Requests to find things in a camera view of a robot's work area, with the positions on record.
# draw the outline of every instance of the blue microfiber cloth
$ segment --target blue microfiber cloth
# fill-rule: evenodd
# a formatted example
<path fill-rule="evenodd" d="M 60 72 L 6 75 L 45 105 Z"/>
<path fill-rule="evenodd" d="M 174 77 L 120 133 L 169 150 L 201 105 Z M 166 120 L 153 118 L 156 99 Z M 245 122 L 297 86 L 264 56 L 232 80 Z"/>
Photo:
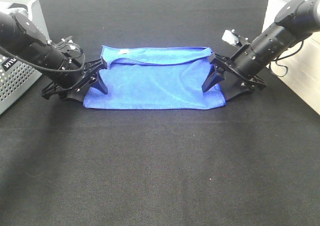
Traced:
<path fill-rule="evenodd" d="M 112 48 L 101 56 L 108 69 L 100 70 L 108 94 L 91 87 L 86 108 L 117 110 L 198 109 L 224 106 L 217 84 L 203 93 L 212 50 L 208 47 Z"/>

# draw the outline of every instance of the black fabric surface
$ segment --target black fabric surface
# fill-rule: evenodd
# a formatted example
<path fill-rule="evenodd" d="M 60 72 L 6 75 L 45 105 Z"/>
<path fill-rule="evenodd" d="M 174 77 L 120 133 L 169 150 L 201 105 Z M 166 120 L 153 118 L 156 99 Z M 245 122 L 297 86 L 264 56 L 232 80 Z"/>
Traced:
<path fill-rule="evenodd" d="M 118 48 L 254 39 L 268 0 L 40 0 L 51 38 Z M 320 224 L 320 117 L 268 87 L 213 110 L 94 110 L 41 98 L 0 117 L 0 225 Z"/>

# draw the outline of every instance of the white tag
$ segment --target white tag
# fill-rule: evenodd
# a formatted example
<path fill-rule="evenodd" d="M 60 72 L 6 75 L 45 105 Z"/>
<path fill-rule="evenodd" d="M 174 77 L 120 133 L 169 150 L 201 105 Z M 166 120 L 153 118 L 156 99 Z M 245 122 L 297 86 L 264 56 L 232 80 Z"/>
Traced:
<path fill-rule="evenodd" d="M 120 49 L 118 52 L 118 55 L 125 55 L 128 54 L 130 52 L 129 49 Z"/>

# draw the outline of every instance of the black cable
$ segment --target black cable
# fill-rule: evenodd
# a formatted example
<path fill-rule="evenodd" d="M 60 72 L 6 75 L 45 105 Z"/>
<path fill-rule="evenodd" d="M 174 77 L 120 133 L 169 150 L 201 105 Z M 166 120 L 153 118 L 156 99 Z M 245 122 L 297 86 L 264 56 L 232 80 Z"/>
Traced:
<path fill-rule="evenodd" d="M 270 71 L 271 74 L 273 74 L 273 75 L 275 75 L 275 76 L 277 76 L 277 77 L 279 77 L 279 78 L 282 78 L 282 77 L 284 77 L 284 76 L 287 75 L 287 73 L 288 73 L 288 71 L 289 71 L 289 68 L 288 68 L 287 66 L 285 66 L 285 65 L 278 64 L 278 60 L 279 60 L 278 58 L 279 58 L 279 56 L 276 58 L 275 64 L 276 64 L 277 66 L 279 66 L 279 67 L 285 68 L 285 73 L 284 73 L 283 75 L 276 74 L 276 73 L 272 70 L 272 68 L 271 68 L 271 62 L 269 63 L 269 68 L 268 68 L 268 69 L 269 69 L 269 71 Z"/>
<path fill-rule="evenodd" d="M 295 52 L 293 52 L 293 53 L 291 53 L 291 54 L 289 54 L 289 55 L 287 55 L 287 56 L 283 56 L 283 57 L 280 57 L 280 58 L 278 58 L 278 61 L 279 60 L 284 60 L 284 59 L 286 59 L 286 58 L 289 58 L 289 57 L 291 57 L 291 56 L 293 56 L 293 55 L 296 55 L 302 48 L 303 48 L 303 46 L 304 46 L 304 40 L 302 40 L 301 41 L 301 45 L 300 45 L 300 47 L 295 51 Z"/>
<path fill-rule="evenodd" d="M 269 71 L 270 71 L 270 73 L 273 74 L 273 75 L 275 75 L 275 76 L 277 76 L 277 77 L 279 77 L 279 78 L 282 78 L 282 77 L 286 76 L 287 73 L 288 73 L 288 71 L 289 71 L 289 68 L 288 68 L 287 66 L 285 66 L 285 65 L 278 64 L 278 61 L 284 60 L 284 59 L 289 58 L 289 57 L 291 57 L 291 56 L 293 56 L 293 55 L 296 55 L 296 54 L 303 48 L 303 46 L 304 46 L 304 40 L 301 41 L 300 47 L 299 47 L 295 52 L 293 52 L 293 53 L 291 53 L 291 54 L 289 54 L 289 55 L 287 55 L 287 56 L 283 56 L 283 57 L 280 57 L 281 55 L 279 55 L 278 57 L 276 57 L 275 60 L 271 61 L 271 62 L 275 62 L 275 64 L 276 64 L 277 66 L 279 66 L 279 67 L 284 67 L 284 68 L 285 68 L 285 73 L 284 73 L 284 75 L 278 75 L 278 74 L 276 74 L 275 72 L 273 72 L 273 71 L 272 71 L 272 68 L 271 68 L 271 62 L 269 63 Z"/>
<path fill-rule="evenodd" d="M 35 68 L 36 70 L 42 70 L 42 71 L 47 71 L 47 72 L 53 72 L 53 73 L 73 73 L 73 72 L 79 72 L 79 71 L 82 71 L 84 68 L 85 68 L 85 61 L 86 61 L 86 56 L 83 54 L 83 51 L 82 49 L 80 51 L 82 51 L 82 55 L 83 56 L 83 62 L 81 64 L 81 67 L 80 68 L 77 68 L 77 69 L 66 69 L 66 70 L 62 70 L 62 69 L 51 69 L 51 68 L 46 68 L 46 67 L 41 67 L 41 66 L 38 66 L 36 64 L 33 64 L 31 62 L 28 62 L 22 58 L 20 58 L 19 56 L 17 55 L 14 55 L 13 53 L 10 53 L 9 51 L 7 51 L 6 49 L 4 49 L 2 46 L 0 46 L 0 51 L 3 52 L 5 55 L 8 55 L 12 58 L 15 58 L 17 59 L 18 61 L 26 64 L 26 65 L 30 65 L 31 67 Z"/>

